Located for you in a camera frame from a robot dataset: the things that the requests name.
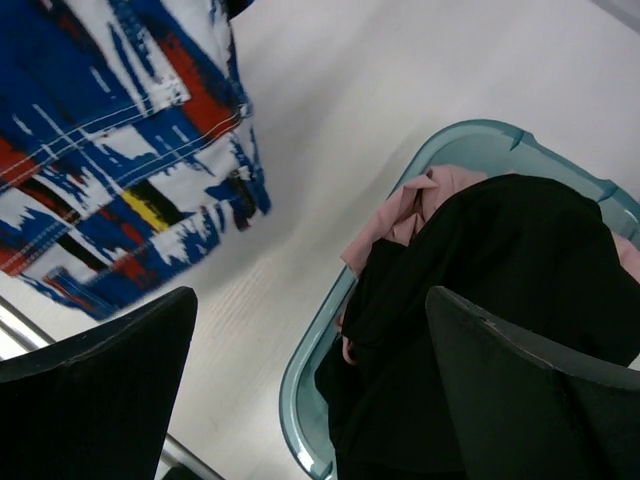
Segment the blue white patterned trousers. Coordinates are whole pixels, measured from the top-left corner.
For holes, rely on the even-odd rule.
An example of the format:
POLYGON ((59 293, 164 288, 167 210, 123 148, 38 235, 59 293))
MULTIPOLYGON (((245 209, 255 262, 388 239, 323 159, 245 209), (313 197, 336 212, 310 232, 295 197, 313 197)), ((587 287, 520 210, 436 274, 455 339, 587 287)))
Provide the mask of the blue white patterned trousers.
POLYGON ((271 206, 244 1, 1 5, 1 269, 105 320, 271 206))

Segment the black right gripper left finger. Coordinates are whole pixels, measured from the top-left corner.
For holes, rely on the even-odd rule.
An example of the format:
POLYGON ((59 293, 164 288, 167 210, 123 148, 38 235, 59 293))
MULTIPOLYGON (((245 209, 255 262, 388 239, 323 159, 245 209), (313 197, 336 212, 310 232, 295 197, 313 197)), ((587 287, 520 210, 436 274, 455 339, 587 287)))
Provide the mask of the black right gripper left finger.
POLYGON ((179 287, 1 363, 4 479, 151 479, 195 328, 179 287))

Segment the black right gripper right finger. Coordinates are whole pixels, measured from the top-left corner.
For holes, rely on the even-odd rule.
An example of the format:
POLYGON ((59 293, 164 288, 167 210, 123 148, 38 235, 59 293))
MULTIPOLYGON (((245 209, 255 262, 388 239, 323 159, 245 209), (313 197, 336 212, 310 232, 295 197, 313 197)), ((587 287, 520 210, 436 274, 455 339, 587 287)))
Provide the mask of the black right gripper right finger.
POLYGON ((638 371, 511 324, 441 286, 425 309, 469 478, 638 478, 638 371))

